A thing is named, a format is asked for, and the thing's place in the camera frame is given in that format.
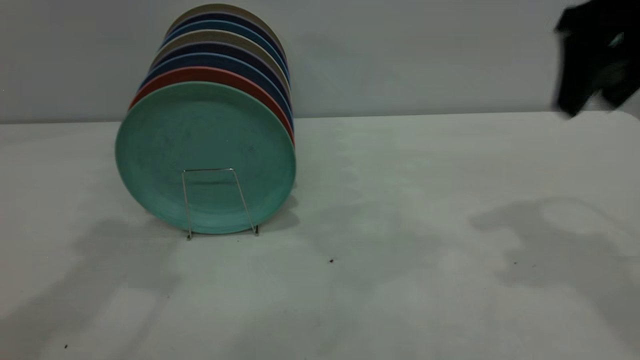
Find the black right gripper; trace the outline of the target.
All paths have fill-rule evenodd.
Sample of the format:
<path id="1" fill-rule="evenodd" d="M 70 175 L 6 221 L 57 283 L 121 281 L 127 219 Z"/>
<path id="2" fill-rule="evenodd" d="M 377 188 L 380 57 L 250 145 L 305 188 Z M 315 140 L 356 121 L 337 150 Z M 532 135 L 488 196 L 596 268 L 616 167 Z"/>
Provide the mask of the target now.
<path id="1" fill-rule="evenodd" d="M 618 109 L 638 91 L 637 0 L 588 0 L 567 7 L 554 31 L 562 54 L 558 112 L 567 118 L 578 116 L 597 92 Z"/>

